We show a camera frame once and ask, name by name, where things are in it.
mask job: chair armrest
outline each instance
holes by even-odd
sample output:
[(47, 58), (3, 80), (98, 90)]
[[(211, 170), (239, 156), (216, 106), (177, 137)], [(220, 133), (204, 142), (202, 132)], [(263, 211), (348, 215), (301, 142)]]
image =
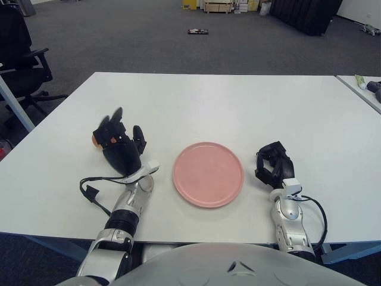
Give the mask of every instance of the chair armrest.
[(40, 56), (41, 54), (44, 54), (45, 52), (49, 51), (48, 48), (44, 49), (37, 49), (35, 51), (29, 52), (26, 55), (24, 55), (24, 58), (33, 58), (35, 56)]
[(53, 79), (53, 76), (52, 76), (52, 72), (50, 71), (48, 62), (46, 61), (45, 55), (44, 55), (44, 53), (47, 51), (49, 51), (48, 48), (37, 49), (35, 51), (32, 51), (32, 52), (24, 55), (24, 58), (34, 58), (35, 56), (37, 56), (40, 59), (41, 65), (45, 71), (46, 81), (49, 81), (49, 80)]

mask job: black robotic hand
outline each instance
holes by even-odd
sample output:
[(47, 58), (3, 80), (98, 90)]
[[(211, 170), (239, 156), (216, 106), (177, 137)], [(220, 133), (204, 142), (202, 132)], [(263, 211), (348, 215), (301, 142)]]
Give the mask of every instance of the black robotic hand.
[(122, 108), (119, 107), (113, 116), (106, 116), (99, 128), (93, 132), (93, 143), (102, 147), (103, 154), (112, 167), (123, 176), (138, 171), (142, 165), (140, 155), (143, 154), (147, 142), (139, 126), (133, 127), (133, 140), (126, 134), (126, 128), (120, 122)]

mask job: table leg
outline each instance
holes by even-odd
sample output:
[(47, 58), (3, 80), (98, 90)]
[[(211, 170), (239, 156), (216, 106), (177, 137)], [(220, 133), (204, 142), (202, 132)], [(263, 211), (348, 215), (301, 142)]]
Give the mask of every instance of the table leg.
[(346, 259), (358, 259), (381, 251), (381, 242), (376, 243), (350, 243), (336, 250), (330, 245), (323, 245), (324, 254), (321, 259), (324, 264), (334, 264)]
[(33, 237), (31, 235), (25, 235), (25, 237), (79, 262), (82, 262), (88, 253), (87, 250), (64, 238)]
[(25, 113), (20, 103), (18, 103), (17, 99), (14, 97), (13, 93), (4, 82), (2, 77), (0, 76), (0, 94), (4, 97), (5, 101), (12, 108), (12, 111), (20, 119), (21, 123), (24, 125), (28, 132), (32, 131), (35, 128), (32, 121), (29, 119), (28, 115)]

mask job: wire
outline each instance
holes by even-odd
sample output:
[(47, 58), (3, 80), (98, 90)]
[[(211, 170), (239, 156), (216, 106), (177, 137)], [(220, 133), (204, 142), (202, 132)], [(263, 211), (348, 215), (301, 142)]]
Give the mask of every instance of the wire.
[(110, 216), (111, 215), (111, 212), (106, 209), (102, 204), (100, 204), (96, 199), (95, 199), (95, 196), (96, 194), (93, 196), (93, 198), (90, 198), (87, 194), (87, 192), (85, 191), (85, 189), (83, 188), (83, 184), (86, 183), (86, 182), (93, 182), (93, 181), (101, 181), (101, 180), (105, 180), (105, 181), (110, 181), (110, 182), (114, 182), (114, 183), (118, 183), (118, 184), (123, 184), (121, 182), (117, 182), (117, 181), (113, 181), (113, 180), (118, 180), (118, 179), (125, 179), (127, 176), (122, 176), (122, 177), (88, 177), (88, 178), (84, 178), (82, 179), (80, 182), (79, 182), (79, 190), (81, 191), (81, 193), (91, 202), (91, 203), (94, 203), (96, 206), (100, 207), (105, 213), (106, 215)]
[(319, 240), (319, 241), (317, 242), (317, 244), (313, 247), (314, 251), (316, 251), (317, 249), (319, 249), (319, 248), (323, 245), (324, 240), (326, 239), (326, 236), (327, 236), (327, 232), (328, 232), (328, 222), (327, 222), (326, 212), (324, 211), (323, 207), (321, 206), (321, 204), (320, 204), (317, 200), (315, 200), (315, 199), (313, 199), (313, 198), (311, 198), (311, 197), (309, 197), (309, 196), (306, 196), (306, 195), (302, 195), (301, 197), (302, 197), (302, 198), (306, 198), (306, 200), (297, 200), (297, 199), (295, 199), (295, 198), (292, 198), (291, 200), (293, 200), (293, 201), (313, 201), (313, 202), (319, 207), (320, 212), (321, 212), (321, 215), (323, 216), (323, 221), (324, 221), (324, 231), (323, 231), (323, 233), (322, 233), (322, 235), (321, 235), (321, 237), (320, 237), (320, 240)]
[[(154, 170), (153, 172), (149, 173), (150, 175), (155, 173), (158, 169)], [(86, 183), (86, 182), (93, 182), (93, 181), (108, 181), (108, 182), (113, 182), (113, 183), (117, 183), (117, 184), (121, 184), (121, 185), (128, 185), (128, 184), (133, 184), (135, 182), (137, 182), (138, 180), (142, 179), (143, 177), (145, 176), (141, 176), (140, 178), (136, 179), (135, 181), (133, 182), (129, 182), (129, 183), (125, 183), (125, 182), (119, 182), (119, 181), (115, 181), (115, 180), (121, 180), (121, 179), (126, 179), (128, 178), (128, 175), (126, 176), (122, 176), (122, 177), (87, 177), (87, 178), (83, 178), (80, 182), (79, 182), (79, 190), (81, 191), (81, 193), (85, 196), (85, 198), (87, 198), (91, 203), (94, 203), (95, 205), (97, 205), (98, 207), (100, 207), (105, 213), (106, 215), (110, 216), (111, 215), (111, 212), (106, 209), (102, 204), (100, 204), (96, 199), (96, 194), (99, 192), (97, 189), (93, 188), (93, 191), (96, 191), (95, 193), (93, 194), (89, 194), (87, 192), (87, 190), (85, 190), (83, 188), (83, 184)]]

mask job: cardboard box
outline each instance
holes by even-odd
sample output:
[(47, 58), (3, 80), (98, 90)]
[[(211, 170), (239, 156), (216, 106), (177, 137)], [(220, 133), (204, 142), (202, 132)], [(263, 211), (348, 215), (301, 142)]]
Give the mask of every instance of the cardboard box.
[(258, 11), (259, 2), (249, 2), (248, 11)]
[(220, 9), (220, 4), (205, 3), (206, 12), (218, 12), (219, 9)]
[(220, 8), (218, 9), (219, 12), (230, 12), (230, 4), (220, 4)]
[(183, 9), (185, 10), (196, 10), (197, 0), (183, 0)]

